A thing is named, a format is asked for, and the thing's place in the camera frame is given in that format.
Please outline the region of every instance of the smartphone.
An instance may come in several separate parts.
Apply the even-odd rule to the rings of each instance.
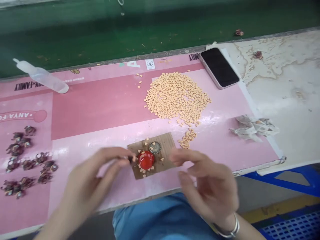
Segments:
[[[230,87],[240,81],[239,76],[218,48],[200,53],[199,59],[219,89]]]

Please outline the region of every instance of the white bottle cap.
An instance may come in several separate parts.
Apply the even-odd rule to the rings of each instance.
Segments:
[[[33,75],[37,72],[37,69],[27,61],[19,61],[16,58],[13,60],[17,63],[17,68],[19,68],[21,71],[28,73],[29,75]]]

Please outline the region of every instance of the hand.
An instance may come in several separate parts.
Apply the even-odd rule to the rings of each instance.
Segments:
[[[194,163],[188,168],[188,174],[179,172],[182,192],[200,216],[232,231],[235,226],[233,213],[239,207],[239,199],[231,170],[192,150],[176,149],[171,153],[170,160],[176,166],[182,166],[187,161]],[[197,188],[190,175],[197,178]]]
[[[37,239],[68,238],[99,207],[120,169],[130,165],[124,157],[133,155],[120,147],[102,148],[76,166],[69,174],[60,206]],[[97,177],[99,169],[115,158],[104,176]]]

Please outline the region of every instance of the red dome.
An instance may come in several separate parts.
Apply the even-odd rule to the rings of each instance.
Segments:
[[[154,156],[149,151],[142,151],[138,155],[138,159],[141,168],[144,170],[148,170],[149,168],[151,168],[154,163]]]

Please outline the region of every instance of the phone screen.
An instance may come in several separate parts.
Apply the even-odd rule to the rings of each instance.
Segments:
[[[218,48],[204,51],[201,56],[221,87],[227,87],[239,81],[239,77]]]

